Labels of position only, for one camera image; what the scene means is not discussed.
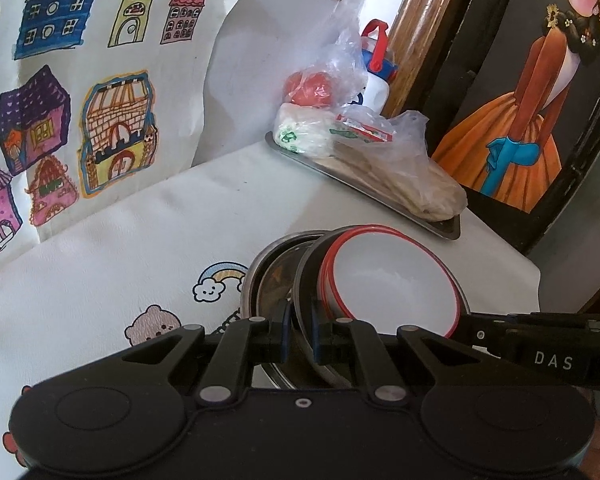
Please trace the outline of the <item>colourful houses drawing poster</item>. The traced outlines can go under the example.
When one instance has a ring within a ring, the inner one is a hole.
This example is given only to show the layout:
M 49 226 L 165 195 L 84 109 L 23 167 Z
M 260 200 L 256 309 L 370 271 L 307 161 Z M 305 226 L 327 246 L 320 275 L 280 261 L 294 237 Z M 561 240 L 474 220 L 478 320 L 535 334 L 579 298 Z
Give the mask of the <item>colourful houses drawing poster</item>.
M 188 169 L 239 0 L 0 0 L 0 269 Z

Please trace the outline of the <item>white packaged food block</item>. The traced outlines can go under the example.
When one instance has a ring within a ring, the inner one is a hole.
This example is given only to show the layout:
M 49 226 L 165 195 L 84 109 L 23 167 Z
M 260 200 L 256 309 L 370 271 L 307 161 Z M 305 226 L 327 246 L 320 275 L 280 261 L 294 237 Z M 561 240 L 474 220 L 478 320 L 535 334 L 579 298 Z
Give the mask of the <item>white packaged food block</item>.
M 282 104 L 277 112 L 273 139 L 284 150 L 312 158 L 332 154 L 332 134 L 336 115 L 330 110 L 291 103 Z

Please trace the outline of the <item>shallow steel plate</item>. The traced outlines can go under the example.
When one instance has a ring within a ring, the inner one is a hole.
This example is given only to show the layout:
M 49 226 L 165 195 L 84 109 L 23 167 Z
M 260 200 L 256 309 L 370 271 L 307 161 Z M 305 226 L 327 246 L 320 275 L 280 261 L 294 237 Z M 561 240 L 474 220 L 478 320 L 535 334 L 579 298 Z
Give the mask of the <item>shallow steel plate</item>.
M 268 318 L 281 302 L 290 304 L 291 333 L 285 363 L 264 363 L 263 373 L 279 389 L 317 389 L 330 387 L 318 366 L 306 355 L 306 341 L 294 314 L 291 289 L 294 274 L 304 253 L 325 231 L 306 231 L 276 240 L 253 260 L 242 282 L 243 318 Z

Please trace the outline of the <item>plastic bag of flatbread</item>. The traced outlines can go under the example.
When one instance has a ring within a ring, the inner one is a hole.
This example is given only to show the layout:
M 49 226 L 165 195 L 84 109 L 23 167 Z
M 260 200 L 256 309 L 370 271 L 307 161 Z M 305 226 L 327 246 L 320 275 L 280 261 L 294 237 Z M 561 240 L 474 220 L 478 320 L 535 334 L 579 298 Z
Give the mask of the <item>plastic bag of flatbread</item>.
M 458 216 L 468 205 L 462 188 L 427 154 L 428 118 L 408 110 L 387 119 L 365 106 L 338 110 L 328 166 L 428 221 Z

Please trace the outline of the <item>white bowl red rim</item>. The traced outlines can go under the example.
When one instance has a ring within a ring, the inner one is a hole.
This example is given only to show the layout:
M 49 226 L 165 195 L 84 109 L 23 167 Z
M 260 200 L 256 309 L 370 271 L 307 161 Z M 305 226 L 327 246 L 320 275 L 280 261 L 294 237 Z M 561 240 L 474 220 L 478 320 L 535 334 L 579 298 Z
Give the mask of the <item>white bowl red rim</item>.
M 349 228 L 337 242 L 330 274 L 341 307 L 381 334 L 416 325 L 449 337 L 466 312 L 462 289 L 446 265 L 388 226 Z
M 335 318 L 352 318 L 352 314 L 341 307 L 338 302 L 337 294 L 332 290 L 332 281 L 330 277 L 330 271 L 332 270 L 332 259 L 336 255 L 337 242 L 344 233 L 347 233 L 349 228 L 342 228 L 336 230 L 330 234 L 327 245 L 326 254 L 321 263 L 320 270 L 318 271 L 317 281 L 317 292 L 318 298 L 320 298 L 323 308 L 329 318 L 333 320 Z

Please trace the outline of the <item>red tomato in bag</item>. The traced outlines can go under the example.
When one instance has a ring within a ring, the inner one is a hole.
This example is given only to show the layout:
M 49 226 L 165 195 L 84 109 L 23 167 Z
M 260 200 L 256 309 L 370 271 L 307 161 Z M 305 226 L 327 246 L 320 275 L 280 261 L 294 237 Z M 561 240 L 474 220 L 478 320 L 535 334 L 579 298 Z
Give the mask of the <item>red tomato in bag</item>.
M 332 78 L 328 73 L 293 73 L 284 84 L 284 101 L 317 108 L 332 106 Z

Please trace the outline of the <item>painting of orange dress woman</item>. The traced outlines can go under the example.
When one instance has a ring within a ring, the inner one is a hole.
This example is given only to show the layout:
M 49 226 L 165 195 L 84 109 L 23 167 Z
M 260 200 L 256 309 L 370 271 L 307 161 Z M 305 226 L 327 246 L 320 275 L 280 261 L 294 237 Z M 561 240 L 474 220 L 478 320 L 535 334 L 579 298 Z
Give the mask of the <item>painting of orange dress woman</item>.
M 600 150 L 600 0 L 470 0 L 422 109 L 431 158 L 528 252 Z

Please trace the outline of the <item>large steel bowl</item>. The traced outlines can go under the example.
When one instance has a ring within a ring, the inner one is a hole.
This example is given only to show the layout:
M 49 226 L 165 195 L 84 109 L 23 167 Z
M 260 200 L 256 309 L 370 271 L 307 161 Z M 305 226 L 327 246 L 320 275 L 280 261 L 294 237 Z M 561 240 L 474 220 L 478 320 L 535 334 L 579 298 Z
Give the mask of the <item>large steel bowl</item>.
M 306 254 L 302 257 L 296 278 L 294 279 L 294 288 L 292 289 L 292 298 L 294 298 L 294 307 L 296 308 L 296 315 L 300 323 L 302 332 L 306 337 L 306 341 L 310 346 L 310 355 L 314 360 L 313 346 L 311 342 L 311 307 L 314 302 L 322 304 L 320 298 L 318 298 L 317 292 L 317 281 L 318 271 L 320 270 L 322 260 L 326 254 L 328 239 L 332 232 L 328 232 L 318 239 Z M 410 328 L 411 330 L 423 330 L 416 325 L 402 325 Z M 378 333 L 380 339 L 383 336 L 393 338 L 396 336 L 399 328 L 393 334 L 381 334 Z

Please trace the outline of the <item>white printed cartoon tablecloth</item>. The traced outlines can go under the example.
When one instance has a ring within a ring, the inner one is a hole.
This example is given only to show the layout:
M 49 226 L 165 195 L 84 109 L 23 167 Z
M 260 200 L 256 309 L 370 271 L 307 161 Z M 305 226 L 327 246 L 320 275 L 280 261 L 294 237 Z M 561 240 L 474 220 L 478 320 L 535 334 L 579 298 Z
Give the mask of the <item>white printed cartoon tablecloth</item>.
M 239 306 L 234 278 L 215 302 L 196 285 L 249 266 L 274 240 L 302 231 L 384 224 L 452 271 L 472 310 L 532 312 L 540 271 L 472 212 L 442 240 L 362 194 L 258 143 L 206 162 L 77 223 L 0 269 L 0 479 L 21 466 L 4 445 L 24 387 L 129 347 L 151 306 L 182 323 L 219 327 Z

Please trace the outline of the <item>brown wooden post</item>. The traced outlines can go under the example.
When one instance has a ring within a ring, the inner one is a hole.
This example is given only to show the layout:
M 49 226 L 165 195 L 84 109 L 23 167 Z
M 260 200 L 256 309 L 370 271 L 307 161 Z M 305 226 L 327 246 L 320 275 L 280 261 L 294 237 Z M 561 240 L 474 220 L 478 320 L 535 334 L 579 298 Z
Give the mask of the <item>brown wooden post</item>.
M 440 51 L 442 37 L 461 1 L 403 0 L 389 35 L 389 47 L 396 55 L 399 70 L 382 114 L 392 117 L 402 112 L 430 58 Z

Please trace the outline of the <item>steel rectangular tray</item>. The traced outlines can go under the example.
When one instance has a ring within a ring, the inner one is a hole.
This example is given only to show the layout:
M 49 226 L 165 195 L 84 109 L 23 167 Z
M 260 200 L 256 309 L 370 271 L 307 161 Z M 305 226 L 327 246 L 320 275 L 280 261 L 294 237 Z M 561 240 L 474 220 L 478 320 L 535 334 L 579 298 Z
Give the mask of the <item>steel rectangular tray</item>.
M 443 221 L 430 221 L 420 218 L 419 216 L 416 216 L 416 214 L 412 214 L 411 211 L 408 211 L 405 206 L 399 204 L 393 198 L 390 198 L 385 193 L 373 190 L 367 184 L 361 182 L 357 178 L 349 176 L 348 174 L 338 174 L 335 169 L 321 166 L 312 159 L 309 159 L 309 157 L 306 157 L 306 155 L 296 154 L 284 150 L 275 143 L 272 131 L 265 133 L 264 140 L 265 143 L 268 144 L 268 146 L 279 155 L 293 160 L 297 164 L 316 171 L 323 176 L 331 178 L 332 180 L 338 181 L 348 188 L 352 188 L 352 190 L 355 190 L 371 200 L 374 200 L 376 203 L 385 206 L 396 214 L 400 214 L 401 217 L 410 220 L 424 230 L 437 235 L 438 237 L 444 238 L 445 240 L 458 240 L 460 238 L 460 216 L 458 214 L 449 220 Z

